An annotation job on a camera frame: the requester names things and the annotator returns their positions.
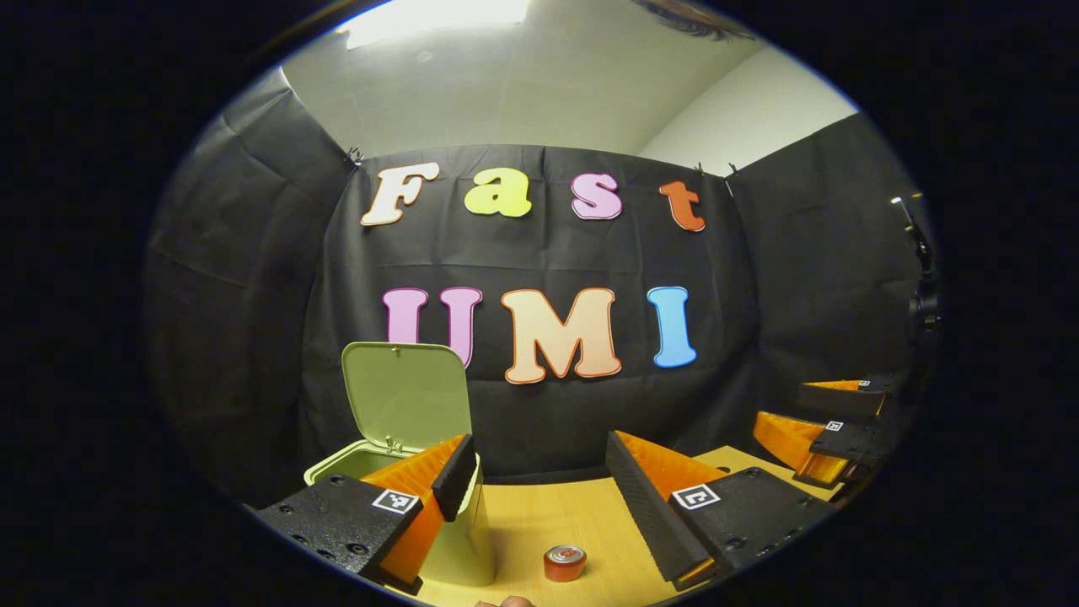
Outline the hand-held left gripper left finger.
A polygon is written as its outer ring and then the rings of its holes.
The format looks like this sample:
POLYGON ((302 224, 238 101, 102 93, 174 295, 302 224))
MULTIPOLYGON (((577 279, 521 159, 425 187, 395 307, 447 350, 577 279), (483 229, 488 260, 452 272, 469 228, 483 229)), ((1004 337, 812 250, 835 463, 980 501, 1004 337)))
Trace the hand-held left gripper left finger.
POLYGON ((472 436, 457 434, 361 479, 332 473, 255 518, 342 570, 416 595, 477 471, 472 436))

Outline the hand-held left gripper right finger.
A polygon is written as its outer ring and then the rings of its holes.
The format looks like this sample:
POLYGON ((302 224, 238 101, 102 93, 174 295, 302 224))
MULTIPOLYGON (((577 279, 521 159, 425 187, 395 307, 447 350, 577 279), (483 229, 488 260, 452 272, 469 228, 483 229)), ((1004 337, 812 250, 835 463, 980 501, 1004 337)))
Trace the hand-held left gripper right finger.
POLYGON ((622 431, 605 464, 663 580, 677 590, 770 556, 834 512, 759 466, 724 472, 622 431))

